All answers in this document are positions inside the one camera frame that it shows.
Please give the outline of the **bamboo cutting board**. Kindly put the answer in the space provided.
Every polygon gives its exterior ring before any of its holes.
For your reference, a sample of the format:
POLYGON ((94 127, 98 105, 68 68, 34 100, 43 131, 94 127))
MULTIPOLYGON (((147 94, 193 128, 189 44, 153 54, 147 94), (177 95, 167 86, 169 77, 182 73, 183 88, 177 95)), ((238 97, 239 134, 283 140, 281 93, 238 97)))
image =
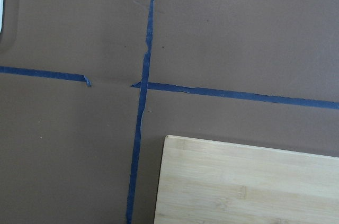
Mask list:
POLYGON ((338 158, 167 136, 154 223, 338 223, 338 158))

